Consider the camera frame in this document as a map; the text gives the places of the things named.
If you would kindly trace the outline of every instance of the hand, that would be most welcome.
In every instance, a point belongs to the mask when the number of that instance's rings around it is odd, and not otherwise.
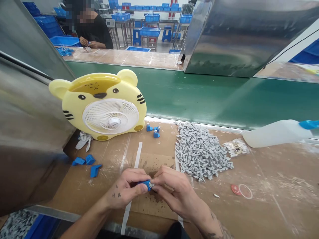
[[[151,183],[152,189],[167,202],[173,212],[183,219],[189,219],[194,224],[210,220],[211,213],[208,205],[196,194],[187,176],[170,167],[161,166]],[[162,185],[168,185],[174,191],[170,193]]]
[[[84,37],[80,37],[80,43],[83,46],[87,46],[89,44],[89,42],[87,41],[87,39],[85,39]]]
[[[128,168],[124,170],[112,187],[101,198],[104,209],[125,208],[137,195],[147,192],[147,186],[145,184],[136,184],[134,187],[131,187],[132,183],[134,184],[150,179],[151,177],[145,173],[144,169]]]
[[[101,43],[99,43],[99,42],[92,41],[92,42],[90,42],[89,47],[91,47],[91,48],[101,48],[100,44]]]

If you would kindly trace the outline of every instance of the green conveyor belt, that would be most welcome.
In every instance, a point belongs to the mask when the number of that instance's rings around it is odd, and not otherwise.
[[[319,120],[319,84],[68,61],[77,77],[130,69],[147,115],[254,129],[279,120]],[[319,130],[313,133],[319,136]]]

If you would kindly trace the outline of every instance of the stainless steel panel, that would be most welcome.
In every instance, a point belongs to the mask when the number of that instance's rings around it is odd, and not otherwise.
[[[199,0],[185,73],[252,77],[319,17],[319,2]]]
[[[53,79],[75,76],[20,0],[0,1],[0,51]]]
[[[49,80],[0,58],[0,216],[51,199],[74,132]]]

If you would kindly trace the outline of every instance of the work table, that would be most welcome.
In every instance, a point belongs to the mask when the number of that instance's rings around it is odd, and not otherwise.
[[[142,129],[110,141],[94,140],[86,153],[86,146],[79,151],[75,149],[77,140],[73,138],[65,152],[72,160],[92,154],[95,164],[103,165],[98,176],[90,178],[90,166],[71,166],[54,198],[31,210],[75,221],[111,187],[124,169],[134,167],[140,142],[139,168],[150,175],[161,165],[175,168],[177,126],[168,120],[151,121],[151,126],[161,126],[158,139]],[[237,130],[213,126],[209,130],[221,144],[241,138]],[[235,238],[317,238],[319,147],[293,143],[250,150],[249,154],[232,158],[235,168],[220,173],[211,181],[199,183],[188,176],[196,193]],[[232,184],[247,185],[252,198],[234,194]],[[106,228],[121,229],[123,215],[124,210],[113,211]],[[164,201],[154,193],[146,193],[132,201],[126,235],[158,238],[177,220],[178,216]],[[137,228],[143,231],[134,232]],[[184,228],[191,238],[200,237],[191,223],[184,221]]]
[[[96,53],[92,54],[84,52],[82,47],[69,48],[73,49],[74,52],[72,56],[63,57],[63,59],[67,61],[84,61],[113,65],[183,70],[183,66],[177,64],[179,57],[177,54],[109,49],[100,49]]]

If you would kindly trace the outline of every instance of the clear plastic bag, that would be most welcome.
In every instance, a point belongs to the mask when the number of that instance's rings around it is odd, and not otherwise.
[[[250,153],[249,148],[242,139],[234,139],[233,141],[226,142],[223,145],[228,149],[231,158],[240,154]]]

